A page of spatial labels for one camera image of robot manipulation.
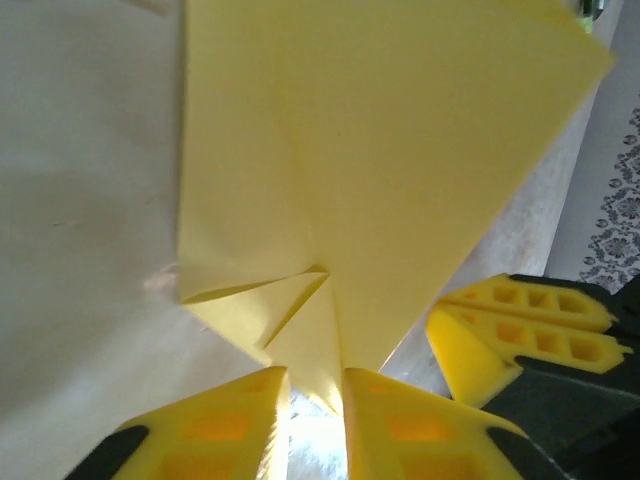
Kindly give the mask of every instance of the floral pattern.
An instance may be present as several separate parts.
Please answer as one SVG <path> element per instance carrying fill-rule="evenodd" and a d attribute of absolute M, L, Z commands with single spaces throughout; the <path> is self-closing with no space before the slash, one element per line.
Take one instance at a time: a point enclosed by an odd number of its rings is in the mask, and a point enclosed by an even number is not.
<path fill-rule="evenodd" d="M 616 157 L 612 192 L 602 199 L 604 215 L 595 222 L 598 230 L 580 272 L 582 281 L 612 293 L 640 274 L 640 108 L 633 109 L 629 125 L 633 131 L 623 136 L 622 144 L 630 148 Z"/>

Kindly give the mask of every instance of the yellow paper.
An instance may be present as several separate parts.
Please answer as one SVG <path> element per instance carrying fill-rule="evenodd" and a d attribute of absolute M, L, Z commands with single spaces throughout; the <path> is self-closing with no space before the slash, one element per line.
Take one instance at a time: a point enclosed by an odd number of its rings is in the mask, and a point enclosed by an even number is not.
<path fill-rule="evenodd" d="M 610 65 L 522 3 L 187 2 L 181 300 L 339 410 Z"/>

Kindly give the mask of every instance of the folded paper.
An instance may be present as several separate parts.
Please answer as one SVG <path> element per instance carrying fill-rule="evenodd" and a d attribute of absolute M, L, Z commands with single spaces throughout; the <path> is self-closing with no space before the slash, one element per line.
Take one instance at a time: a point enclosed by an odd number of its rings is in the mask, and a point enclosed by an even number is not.
<path fill-rule="evenodd" d="M 181 301 L 340 412 L 610 63 L 555 0 L 186 2 Z"/>

